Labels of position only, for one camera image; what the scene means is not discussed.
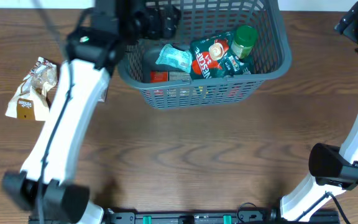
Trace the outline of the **light green packet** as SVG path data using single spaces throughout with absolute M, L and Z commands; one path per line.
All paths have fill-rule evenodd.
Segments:
M 186 73 L 190 73 L 192 59 L 193 57 L 189 50 L 182 51 L 176 49 L 171 44 L 166 44 L 160 51 L 155 63 L 157 65 L 169 65 Z

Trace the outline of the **orange snack bar packet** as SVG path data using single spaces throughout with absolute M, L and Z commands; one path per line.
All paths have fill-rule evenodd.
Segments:
M 150 83 L 160 83 L 168 81 L 190 81 L 191 77 L 186 72 L 150 72 Z M 154 95 L 163 96 L 163 90 L 152 90 Z M 181 88 L 179 91 L 180 96 L 188 96 L 190 90 L 188 88 Z M 167 96 L 174 97 L 177 95 L 177 91 L 173 88 L 167 90 Z

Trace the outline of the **green Nescafe coffee pouch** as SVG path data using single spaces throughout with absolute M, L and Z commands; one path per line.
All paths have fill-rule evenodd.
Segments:
M 240 59 L 231 49 L 233 31 L 194 40 L 190 43 L 192 54 L 190 77 L 192 80 L 224 78 L 234 75 L 251 75 L 254 64 L 251 57 Z

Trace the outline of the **green lid seasoning jar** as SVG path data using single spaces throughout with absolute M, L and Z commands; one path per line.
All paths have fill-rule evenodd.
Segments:
M 239 58 L 249 56 L 258 38 L 257 30 L 251 26 L 240 26 L 234 33 L 231 50 Z

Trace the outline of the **beige paper snack bag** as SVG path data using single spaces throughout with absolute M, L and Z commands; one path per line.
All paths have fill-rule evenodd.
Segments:
M 50 111 L 47 93 L 57 82 L 57 66 L 39 57 L 17 87 L 5 115 L 16 119 L 46 121 Z

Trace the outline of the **colourful tissue pack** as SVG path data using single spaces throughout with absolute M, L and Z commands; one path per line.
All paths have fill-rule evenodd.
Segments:
M 104 102 L 106 101 L 107 94 L 108 94 L 108 87 L 106 87 L 106 88 L 101 92 L 101 95 L 100 95 L 98 101 L 104 103 Z

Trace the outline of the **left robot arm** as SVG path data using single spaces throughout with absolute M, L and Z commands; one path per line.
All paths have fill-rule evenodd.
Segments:
M 107 220 L 76 185 L 79 151 L 99 97 L 129 45 L 140 39 L 171 39 L 181 12 L 172 4 L 96 1 L 82 11 L 73 31 L 59 41 L 63 56 L 55 98 L 40 136 L 19 172 L 6 172 L 1 185 L 22 210 L 39 223 L 94 223 Z

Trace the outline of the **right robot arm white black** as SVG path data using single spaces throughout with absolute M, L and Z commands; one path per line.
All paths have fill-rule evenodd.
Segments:
M 358 46 L 358 1 L 335 26 Z M 278 220 L 306 223 L 329 200 L 358 186 L 358 114 L 341 146 L 317 143 L 308 159 L 307 176 L 280 199 Z

